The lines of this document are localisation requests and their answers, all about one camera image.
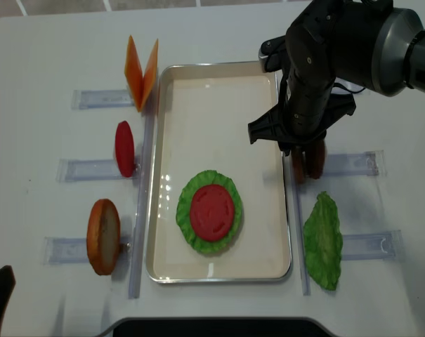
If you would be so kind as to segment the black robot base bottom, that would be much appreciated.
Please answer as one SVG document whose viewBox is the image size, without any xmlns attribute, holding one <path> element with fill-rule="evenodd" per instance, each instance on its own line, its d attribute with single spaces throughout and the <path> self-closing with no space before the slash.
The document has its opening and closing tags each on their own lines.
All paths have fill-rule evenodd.
<svg viewBox="0 0 425 337">
<path fill-rule="evenodd" d="M 332 336 L 307 319 L 170 318 L 128 319 L 107 336 Z"/>
</svg>

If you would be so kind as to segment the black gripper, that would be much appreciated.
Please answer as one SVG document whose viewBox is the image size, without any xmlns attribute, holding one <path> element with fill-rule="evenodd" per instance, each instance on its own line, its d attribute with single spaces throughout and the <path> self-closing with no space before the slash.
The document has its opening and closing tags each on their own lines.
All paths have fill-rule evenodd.
<svg viewBox="0 0 425 337">
<path fill-rule="evenodd" d="M 249 141 L 272 140 L 288 157 L 296 145 L 302 147 L 303 172 L 309 176 L 313 163 L 310 143 L 323 139 L 327 129 L 346 115 L 353 115 L 353 95 L 332 94 L 334 81 L 309 86 L 291 68 L 282 77 L 278 103 L 257 120 L 248 124 Z"/>
</svg>

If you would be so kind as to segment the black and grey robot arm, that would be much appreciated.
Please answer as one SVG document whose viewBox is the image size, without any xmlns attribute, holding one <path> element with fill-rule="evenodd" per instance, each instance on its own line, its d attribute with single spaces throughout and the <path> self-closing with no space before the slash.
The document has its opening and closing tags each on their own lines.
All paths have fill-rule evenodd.
<svg viewBox="0 0 425 337">
<path fill-rule="evenodd" d="M 356 109 L 344 81 L 392 97 L 425 92 L 425 28 L 392 1 L 312 1 L 282 37 L 262 43 L 264 72 L 282 72 L 278 102 L 248 125 L 249 140 L 272 140 L 299 180 L 325 165 L 327 129 Z"/>
</svg>

